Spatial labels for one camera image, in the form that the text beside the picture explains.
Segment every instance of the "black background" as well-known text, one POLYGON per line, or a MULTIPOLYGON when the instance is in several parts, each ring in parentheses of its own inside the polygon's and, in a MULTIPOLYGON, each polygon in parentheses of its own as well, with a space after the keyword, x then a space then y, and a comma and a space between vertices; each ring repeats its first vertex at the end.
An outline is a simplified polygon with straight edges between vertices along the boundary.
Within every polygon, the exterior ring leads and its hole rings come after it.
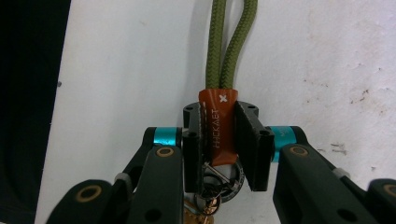
POLYGON ((2 222, 35 220, 70 1, 0 1, 2 222))

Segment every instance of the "white backdrop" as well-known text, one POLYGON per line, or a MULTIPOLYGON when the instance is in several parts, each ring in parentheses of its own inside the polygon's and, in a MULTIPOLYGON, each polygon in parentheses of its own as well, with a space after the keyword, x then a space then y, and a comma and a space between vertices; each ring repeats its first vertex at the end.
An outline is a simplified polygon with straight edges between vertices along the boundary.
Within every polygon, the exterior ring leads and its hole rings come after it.
MULTIPOLYGON (((111 182, 148 126, 181 126, 205 87, 211 2, 72 2, 36 223, 77 183, 111 182)), ((227 40, 242 4, 228 1, 227 40)), ((393 0, 260 0, 235 88, 262 124, 301 126, 366 189, 396 178, 395 58, 393 0)), ((273 164, 269 191, 245 185, 216 223, 278 223, 275 177, 273 164)))

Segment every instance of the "orange rope tag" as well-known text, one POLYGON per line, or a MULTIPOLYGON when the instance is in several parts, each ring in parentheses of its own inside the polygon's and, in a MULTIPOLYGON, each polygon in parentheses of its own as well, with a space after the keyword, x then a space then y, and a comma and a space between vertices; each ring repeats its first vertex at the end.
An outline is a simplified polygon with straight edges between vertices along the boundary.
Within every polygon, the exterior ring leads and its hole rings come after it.
POLYGON ((237 96, 238 91, 232 89, 207 89, 199 92, 199 102, 205 109, 207 149, 213 166, 236 162, 233 107, 237 96))

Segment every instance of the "brass bushing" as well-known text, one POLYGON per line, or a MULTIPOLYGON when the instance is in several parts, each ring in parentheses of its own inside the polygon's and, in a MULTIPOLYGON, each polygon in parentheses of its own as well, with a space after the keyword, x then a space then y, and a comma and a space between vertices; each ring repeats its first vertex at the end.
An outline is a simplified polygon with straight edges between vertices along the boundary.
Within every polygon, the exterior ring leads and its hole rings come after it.
POLYGON ((76 195, 76 201, 87 203, 97 198, 102 193, 102 188, 98 185, 89 185, 81 189, 76 195))

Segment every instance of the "olive green rope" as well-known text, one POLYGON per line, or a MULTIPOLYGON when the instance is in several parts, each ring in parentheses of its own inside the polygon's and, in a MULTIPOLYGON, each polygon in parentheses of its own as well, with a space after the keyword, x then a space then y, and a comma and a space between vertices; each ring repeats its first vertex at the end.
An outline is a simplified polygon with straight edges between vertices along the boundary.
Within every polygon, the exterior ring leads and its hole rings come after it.
POLYGON ((256 17, 258 0, 245 0, 241 19, 221 64, 222 29, 224 25, 225 0, 214 0, 209 30, 209 43, 206 60, 206 88, 232 89, 233 77, 239 53, 256 17))
POLYGON ((223 66, 220 73, 220 88, 232 89, 233 77, 235 74, 236 62, 238 61, 239 52, 244 45, 248 32, 256 17, 257 0, 245 0, 244 11, 241 19, 236 26, 233 37, 225 52, 223 66))
POLYGON ((226 0, 213 0, 206 60, 206 88, 218 89, 226 0))

